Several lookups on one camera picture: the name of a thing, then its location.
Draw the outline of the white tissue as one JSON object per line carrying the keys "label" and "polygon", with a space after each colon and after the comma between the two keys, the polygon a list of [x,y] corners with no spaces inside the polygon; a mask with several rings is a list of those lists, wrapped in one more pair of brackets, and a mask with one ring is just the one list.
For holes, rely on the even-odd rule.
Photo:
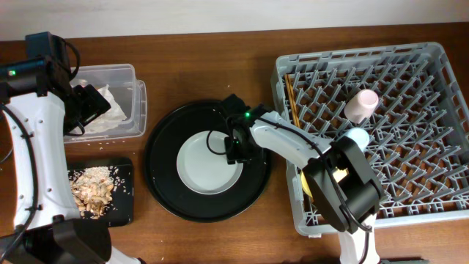
{"label": "white tissue", "polygon": [[115,101],[114,96],[109,90],[109,85],[105,85],[97,90],[110,104],[111,108],[97,119],[86,125],[85,134],[103,133],[117,128],[122,121],[127,119],[121,106]]}

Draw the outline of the grey plate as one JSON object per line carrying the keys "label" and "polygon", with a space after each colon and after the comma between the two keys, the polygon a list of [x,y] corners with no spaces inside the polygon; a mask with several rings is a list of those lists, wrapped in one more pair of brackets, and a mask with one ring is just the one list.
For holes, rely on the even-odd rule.
{"label": "grey plate", "polygon": [[[207,147],[209,131],[192,135],[177,154],[177,172],[190,190],[203,195],[227,191],[240,178],[243,164],[228,164],[226,155],[216,155]],[[209,146],[217,153],[225,152],[224,139],[228,135],[219,131],[210,134]]]}

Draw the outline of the yellow plastic bowl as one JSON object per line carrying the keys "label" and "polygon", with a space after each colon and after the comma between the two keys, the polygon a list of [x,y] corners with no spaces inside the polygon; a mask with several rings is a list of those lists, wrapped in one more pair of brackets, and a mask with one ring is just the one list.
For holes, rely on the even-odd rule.
{"label": "yellow plastic bowl", "polygon": [[303,192],[309,197],[310,203],[313,203],[314,198],[311,194],[311,190],[310,190],[309,185],[306,181],[306,176],[305,176],[304,172],[300,173],[300,182],[301,182],[301,188],[302,188]]}

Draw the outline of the peanut shells and rice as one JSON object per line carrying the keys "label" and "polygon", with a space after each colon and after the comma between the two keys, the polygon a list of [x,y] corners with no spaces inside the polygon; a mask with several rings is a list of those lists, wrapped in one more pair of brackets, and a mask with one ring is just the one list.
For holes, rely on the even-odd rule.
{"label": "peanut shells and rice", "polygon": [[73,199],[82,217],[98,220],[110,211],[114,193],[120,185],[115,179],[116,166],[93,166],[69,170],[69,183]]}

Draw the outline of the blue plastic cup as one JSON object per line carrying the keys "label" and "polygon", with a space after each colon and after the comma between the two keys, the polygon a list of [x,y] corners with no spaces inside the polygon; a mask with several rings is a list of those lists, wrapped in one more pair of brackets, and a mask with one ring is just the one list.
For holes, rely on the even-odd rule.
{"label": "blue plastic cup", "polygon": [[362,152],[368,147],[370,143],[369,134],[362,128],[352,128],[345,134],[346,137],[352,139],[360,148]]}

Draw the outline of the pink plastic cup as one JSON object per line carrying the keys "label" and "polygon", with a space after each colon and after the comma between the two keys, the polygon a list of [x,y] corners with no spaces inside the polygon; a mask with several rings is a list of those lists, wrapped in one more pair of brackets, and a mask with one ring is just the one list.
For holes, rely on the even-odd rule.
{"label": "pink plastic cup", "polygon": [[345,105],[344,115],[350,122],[359,124],[373,115],[378,103],[379,97],[376,92],[363,89]]}

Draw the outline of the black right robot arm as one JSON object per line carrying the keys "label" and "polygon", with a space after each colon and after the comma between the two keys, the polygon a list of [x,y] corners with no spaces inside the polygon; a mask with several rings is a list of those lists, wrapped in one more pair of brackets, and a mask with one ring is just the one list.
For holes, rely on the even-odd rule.
{"label": "black right robot arm", "polygon": [[228,163],[252,161],[261,149],[279,154],[301,170],[315,208],[337,230],[341,263],[380,262],[374,223],[384,190],[353,139],[314,136],[263,105],[222,112]]}

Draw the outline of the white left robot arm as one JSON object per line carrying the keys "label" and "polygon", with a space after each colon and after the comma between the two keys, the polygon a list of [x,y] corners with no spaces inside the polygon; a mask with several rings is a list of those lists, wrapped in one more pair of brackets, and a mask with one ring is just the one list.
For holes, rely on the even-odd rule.
{"label": "white left robot arm", "polygon": [[67,59],[34,55],[1,67],[1,111],[17,180],[15,231],[1,238],[11,263],[142,263],[111,244],[107,226],[83,219],[67,176],[64,133],[109,109],[91,87],[71,87]]}

